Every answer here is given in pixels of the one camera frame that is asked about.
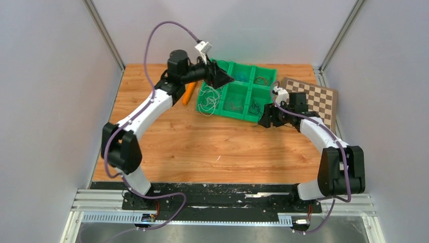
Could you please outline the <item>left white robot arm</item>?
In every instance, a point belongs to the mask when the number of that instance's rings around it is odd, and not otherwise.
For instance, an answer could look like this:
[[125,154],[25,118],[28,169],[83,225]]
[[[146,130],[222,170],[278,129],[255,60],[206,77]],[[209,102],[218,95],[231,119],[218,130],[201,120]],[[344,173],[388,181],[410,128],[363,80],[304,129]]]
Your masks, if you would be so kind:
[[117,122],[106,123],[102,129],[101,157],[105,169],[115,168],[127,188],[136,195],[135,203],[143,210],[153,207],[155,196],[149,192],[151,183],[140,167],[143,155],[139,140],[161,114],[173,107],[184,95],[186,84],[197,81],[219,89],[234,78],[211,61],[206,54],[190,62],[184,50],[174,50],[157,84],[132,113]]

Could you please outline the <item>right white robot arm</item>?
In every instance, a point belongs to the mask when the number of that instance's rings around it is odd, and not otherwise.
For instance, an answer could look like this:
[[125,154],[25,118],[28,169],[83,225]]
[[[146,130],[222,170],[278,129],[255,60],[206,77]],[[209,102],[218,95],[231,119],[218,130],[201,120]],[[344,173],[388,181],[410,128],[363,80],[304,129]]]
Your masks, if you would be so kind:
[[364,152],[333,133],[318,113],[309,111],[303,92],[275,88],[272,103],[264,106],[258,124],[270,128],[290,124],[306,136],[321,155],[317,178],[294,186],[290,207],[302,211],[309,200],[336,198],[349,203],[353,194],[365,190]]

